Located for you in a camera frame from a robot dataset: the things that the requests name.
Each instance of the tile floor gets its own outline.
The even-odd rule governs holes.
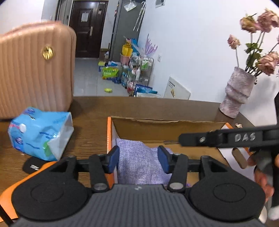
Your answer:
[[[129,96],[120,84],[102,79],[102,74],[98,72],[98,62],[99,59],[76,58],[74,96]],[[112,93],[106,93],[105,88],[111,88]]]

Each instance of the electrical outlet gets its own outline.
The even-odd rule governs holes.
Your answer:
[[[159,56],[158,56],[158,62],[161,62],[161,60],[162,60],[162,56],[159,55]]]

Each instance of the brown door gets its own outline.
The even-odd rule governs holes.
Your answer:
[[[70,26],[76,32],[76,57],[98,58],[107,1],[74,1]]]

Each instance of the vase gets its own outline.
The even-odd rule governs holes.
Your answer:
[[[226,97],[219,107],[220,111],[228,117],[236,118],[240,106],[246,103],[251,94],[255,79],[250,73],[235,67],[225,88]]]

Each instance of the pink rose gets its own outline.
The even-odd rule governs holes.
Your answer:
[[[262,32],[270,32],[272,27],[279,27],[279,17],[271,10],[265,9],[265,12],[258,16],[258,23]]]
[[[279,63],[279,55],[277,52],[270,52],[259,59],[256,66],[266,75],[274,74],[276,65]]]
[[[240,41],[236,37],[234,37],[233,35],[229,36],[228,44],[233,50],[235,50],[238,46],[241,45]]]
[[[242,30],[248,31],[250,33],[255,33],[257,30],[261,29],[252,16],[243,17],[240,20],[240,25]]]

